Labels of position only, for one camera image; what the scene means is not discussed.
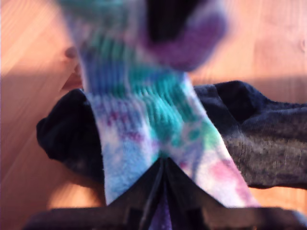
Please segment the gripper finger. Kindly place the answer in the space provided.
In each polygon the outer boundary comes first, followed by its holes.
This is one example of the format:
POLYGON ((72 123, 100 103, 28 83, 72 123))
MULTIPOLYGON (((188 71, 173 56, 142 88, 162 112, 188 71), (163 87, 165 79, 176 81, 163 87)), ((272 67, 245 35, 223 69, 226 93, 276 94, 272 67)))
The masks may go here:
POLYGON ((123 229, 149 229, 163 193, 164 168, 164 159, 159 158, 131 188, 109 205, 123 211, 123 229))
POLYGON ((166 187, 174 230, 217 230, 214 211, 224 206, 198 187, 170 158, 166 159, 166 187))

